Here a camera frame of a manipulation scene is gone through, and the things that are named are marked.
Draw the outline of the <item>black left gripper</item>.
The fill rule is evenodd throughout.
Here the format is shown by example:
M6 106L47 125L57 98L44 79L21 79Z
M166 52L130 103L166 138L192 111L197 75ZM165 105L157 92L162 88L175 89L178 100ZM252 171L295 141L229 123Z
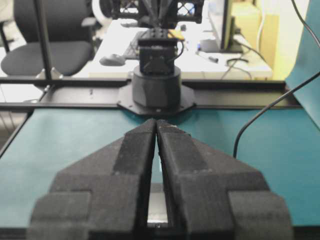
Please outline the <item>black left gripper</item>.
M111 16L136 20L142 28L175 28L178 22L202 22L201 0L112 0Z

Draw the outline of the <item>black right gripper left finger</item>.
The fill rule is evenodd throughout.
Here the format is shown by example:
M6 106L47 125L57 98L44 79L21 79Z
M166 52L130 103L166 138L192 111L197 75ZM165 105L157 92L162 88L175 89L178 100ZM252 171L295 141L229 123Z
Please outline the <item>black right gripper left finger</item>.
M156 121L57 172L33 208L29 240L133 240L147 228Z

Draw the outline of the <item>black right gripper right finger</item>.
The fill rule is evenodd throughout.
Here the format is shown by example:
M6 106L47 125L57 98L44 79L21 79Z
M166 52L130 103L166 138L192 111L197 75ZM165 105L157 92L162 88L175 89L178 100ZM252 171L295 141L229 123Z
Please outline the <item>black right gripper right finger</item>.
M158 120L160 157L190 240L291 240L285 200L254 167Z

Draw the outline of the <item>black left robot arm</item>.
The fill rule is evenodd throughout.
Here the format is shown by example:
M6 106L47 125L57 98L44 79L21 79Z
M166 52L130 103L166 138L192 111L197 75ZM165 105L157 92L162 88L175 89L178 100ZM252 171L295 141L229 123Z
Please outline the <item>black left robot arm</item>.
M138 41L139 64L125 87L134 105L178 112L193 90L175 65L177 39L168 29L181 20L175 0L140 0L137 13L122 13L127 0L110 2L114 19L135 19L149 29ZM33 208L29 240L133 240L148 228L157 122L151 118L124 136L59 170Z

